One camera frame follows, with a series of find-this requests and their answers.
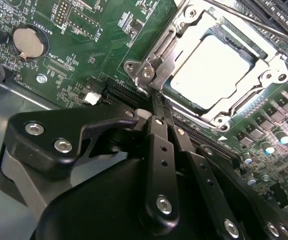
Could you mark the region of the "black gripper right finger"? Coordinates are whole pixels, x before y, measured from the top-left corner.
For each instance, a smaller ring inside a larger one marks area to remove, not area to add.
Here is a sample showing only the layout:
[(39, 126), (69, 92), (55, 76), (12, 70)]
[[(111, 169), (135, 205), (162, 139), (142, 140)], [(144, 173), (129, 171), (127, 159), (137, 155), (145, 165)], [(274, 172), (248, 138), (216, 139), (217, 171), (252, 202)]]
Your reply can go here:
[(175, 141), (180, 163), (198, 187), (207, 235), (211, 240), (288, 240), (288, 222), (210, 146), (194, 147), (189, 135), (173, 120), (171, 105), (161, 109)]

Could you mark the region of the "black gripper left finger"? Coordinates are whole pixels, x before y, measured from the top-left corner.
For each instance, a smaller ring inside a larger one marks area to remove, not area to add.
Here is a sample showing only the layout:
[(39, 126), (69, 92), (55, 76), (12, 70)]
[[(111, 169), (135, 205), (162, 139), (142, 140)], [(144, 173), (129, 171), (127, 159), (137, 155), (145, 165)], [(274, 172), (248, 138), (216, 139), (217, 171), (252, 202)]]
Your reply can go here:
[(180, 219), (174, 146), (161, 102), (23, 112), (7, 123), (0, 190), (28, 207), (38, 223), (60, 195), (124, 160), (146, 163), (147, 230), (173, 230)]

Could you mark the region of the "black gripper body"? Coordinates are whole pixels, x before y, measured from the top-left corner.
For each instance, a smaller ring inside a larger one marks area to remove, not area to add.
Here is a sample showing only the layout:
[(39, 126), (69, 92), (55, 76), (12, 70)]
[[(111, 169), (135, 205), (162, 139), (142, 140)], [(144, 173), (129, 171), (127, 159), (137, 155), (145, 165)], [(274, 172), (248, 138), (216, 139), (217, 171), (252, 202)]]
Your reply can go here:
[[(155, 240), (141, 223), (147, 164), (123, 160), (63, 193), (45, 209), (37, 240)], [(179, 222), (165, 240), (224, 240), (208, 215), (197, 185), (176, 174)]]

